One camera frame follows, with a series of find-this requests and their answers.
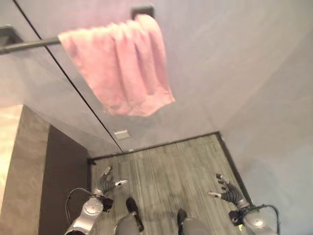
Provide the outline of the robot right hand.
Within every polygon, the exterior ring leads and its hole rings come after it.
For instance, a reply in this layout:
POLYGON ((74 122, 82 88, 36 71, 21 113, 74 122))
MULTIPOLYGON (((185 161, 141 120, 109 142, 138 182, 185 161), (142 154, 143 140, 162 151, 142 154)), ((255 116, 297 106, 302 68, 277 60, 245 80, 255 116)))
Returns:
POLYGON ((222 174, 216 173, 216 178, 218 180, 218 183, 222 185, 222 189, 224 190, 224 192, 220 193, 209 191, 207 194, 209 196, 212 196, 214 198, 220 198, 237 206, 238 203, 244 199, 242 193, 222 174))

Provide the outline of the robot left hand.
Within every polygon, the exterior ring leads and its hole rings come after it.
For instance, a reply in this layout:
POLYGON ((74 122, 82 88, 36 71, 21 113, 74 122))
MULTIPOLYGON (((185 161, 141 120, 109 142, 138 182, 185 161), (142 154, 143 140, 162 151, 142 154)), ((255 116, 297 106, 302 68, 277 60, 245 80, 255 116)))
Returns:
POLYGON ((118 188, 125 186, 127 184, 127 180, 118 180, 114 181, 111 178, 113 166, 108 166, 105 171, 101 174, 100 178, 98 179, 96 183, 96 187, 93 191, 96 195, 105 195, 107 192, 109 192, 111 189, 118 188))

